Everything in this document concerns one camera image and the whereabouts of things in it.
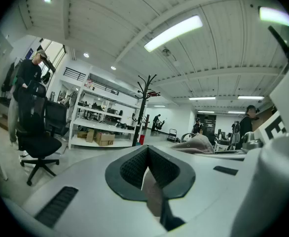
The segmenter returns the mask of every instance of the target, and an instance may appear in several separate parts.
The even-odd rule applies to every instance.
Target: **gray floor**
[[[151,133],[151,130],[145,132],[145,144],[170,147],[174,145],[172,142],[166,140],[167,135]],[[55,173],[60,174],[69,166],[81,160],[106,154],[108,151],[119,150],[113,148],[90,148],[90,147],[75,147],[72,150],[68,148],[63,155],[53,154],[48,158],[58,158],[59,165],[50,164],[48,167]],[[6,130],[0,128],[0,157],[7,172],[8,180],[2,179],[0,174],[0,195],[10,198],[18,205],[22,205],[24,201],[34,193],[39,187],[51,180],[46,171],[40,169],[32,179],[33,185],[30,187],[26,184],[26,180],[32,170],[30,165],[25,164],[25,167],[20,165],[20,155],[23,152],[14,150],[10,146],[8,133]]]

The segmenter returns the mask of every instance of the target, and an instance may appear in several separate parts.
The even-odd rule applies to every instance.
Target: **white ceiling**
[[[289,27],[262,22],[258,6],[280,8],[273,0],[20,0],[32,35],[90,54],[85,61],[132,85],[138,75],[157,74],[152,89],[181,104],[191,96],[227,100],[193,102],[197,110],[243,110],[271,104],[233,100],[237,95],[268,96],[281,80],[285,55],[267,27],[289,44]],[[152,53],[144,45],[170,26],[199,15],[203,27]],[[173,55],[164,57],[162,49]]]

